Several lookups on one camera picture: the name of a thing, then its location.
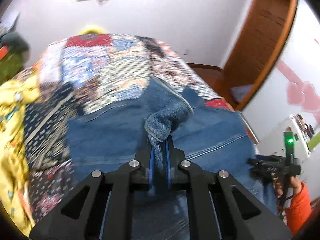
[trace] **pink wall decal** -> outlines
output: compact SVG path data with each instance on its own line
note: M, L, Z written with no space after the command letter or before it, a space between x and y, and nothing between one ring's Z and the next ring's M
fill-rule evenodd
M312 113L317 123L320 123L320 96L309 81L302 81L299 76L282 60L276 68L289 80L287 101L290 105L301 105L302 111Z

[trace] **green cushion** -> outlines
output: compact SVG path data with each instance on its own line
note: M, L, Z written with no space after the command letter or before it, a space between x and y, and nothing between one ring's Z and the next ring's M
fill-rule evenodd
M0 85L12 79L22 69L21 54L8 52L0 59Z

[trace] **yellow fabric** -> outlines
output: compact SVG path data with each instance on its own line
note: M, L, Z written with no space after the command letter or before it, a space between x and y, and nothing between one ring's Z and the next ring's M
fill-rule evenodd
M20 102L16 102L16 93L20 94ZM0 86L0 198L13 222L26 236L34 221L27 216L18 194L25 191L28 179L23 120L26 104L34 102L39 95L37 76L24 83L9 80Z
M100 26L88 25L80 32L80 35L89 34L89 33L105 34L106 31Z

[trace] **red patch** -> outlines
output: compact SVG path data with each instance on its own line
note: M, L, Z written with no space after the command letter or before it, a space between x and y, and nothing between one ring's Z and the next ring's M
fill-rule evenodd
M109 34L85 34L69 38L66 47L93 47L111 45L112 39Z
M212 99L210 101L206 101L204 104L213 108L224 108L231 110L229 104L224 99Z
M0 59L2 59L5 55L8 53L8 48L7 46L3 46L0 48Z

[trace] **wooden door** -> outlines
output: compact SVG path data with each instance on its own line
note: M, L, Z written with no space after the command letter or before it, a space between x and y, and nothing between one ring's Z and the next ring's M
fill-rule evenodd
M286 21L290 0L254 0L224 67L228 87L253 84L267 63Z

